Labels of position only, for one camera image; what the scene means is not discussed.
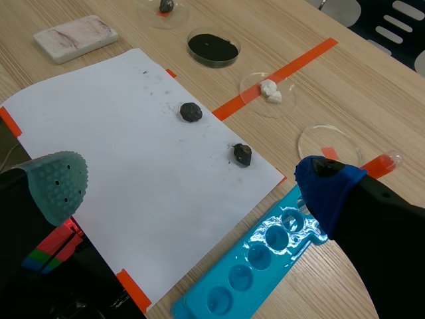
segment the black chair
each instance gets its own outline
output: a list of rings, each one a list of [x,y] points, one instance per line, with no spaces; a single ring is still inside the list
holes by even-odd
[[[399,60],[412,70],[414,63],[422,51],[425,51],[425,19],[417,20],[410,15],[393,7],[394,0],[357,0],[361,6],[361,14],[350,30],[366,40],[372,40],[391,52],[391,56]],[[402,2],[425,13],[424,0],[402,0]],[[384,16],[388,15],[411,28],[411,32],[401,29],[395,24],[387,21]],[[386,36],[377,32],[377,27],[383,27],[402,38],[401,43],[396,43]]]

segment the white substance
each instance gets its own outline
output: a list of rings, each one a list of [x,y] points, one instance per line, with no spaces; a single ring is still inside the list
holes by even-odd
[[[278,89],[278,86],[272,80],[264,80],[260,82],[261,94],[266,98],[275,93]]]
[[[280,93],[280,91],[276,91],[276,92],[272,93],[267,98],[267,102],[273,103],[273,104],[279,104],[280,102],[282,102],[282,94]]]
[[[34,40],[61,64],[117,41],[118,34],[97,15],[89,15],[36,33]]]

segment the dark rock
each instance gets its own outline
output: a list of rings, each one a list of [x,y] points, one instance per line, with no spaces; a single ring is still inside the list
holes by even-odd
[[[184,103],[180,107],[180,114],[185,121],[196,122],[202,118],[202,111],[195,103]]]
[[[159,12],[168,13],[172,12],[174,9],[174,1],[173,0],[161,0],[159,4]]]
[[[233,146],[233,149],[233,154],[239,163],[245,166],[249,166],[251,164],[252,150],[248,145],[239,143]]]

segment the blue plastic palette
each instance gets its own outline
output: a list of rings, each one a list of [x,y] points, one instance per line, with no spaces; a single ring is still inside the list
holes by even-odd
[[[310,243],[326,240],[295,186],[174,303],[171,314],[175,319],[251,318]]]

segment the petri dish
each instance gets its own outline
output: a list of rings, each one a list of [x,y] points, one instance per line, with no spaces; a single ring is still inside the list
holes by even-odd
[[[224,68],[235,63],[241,45],[230,32],[201,27],[187,37],[187,52],[198,63],[210,68]]]
[[[282,94],[282,102],[273,104],[261,95],[260,82],[273,80]],[[240,81],[239,95],[251,110],[267,118],[280,118],[293,112],[297,106],[295,84],[290,78],[280,79],[266,72],[251,72]]]
[[[159,12],[161,0],[135,0],[138,13],[143,23],[158,29],[175,29],[184,25],[190,17],[188,6],[174,1],[174,9],[170,13]]]
[[[352,137],[327,124],[310,126],[301,133],[298,154],[301,159],[318,155],[357,167],[363,164],[361,149]]]

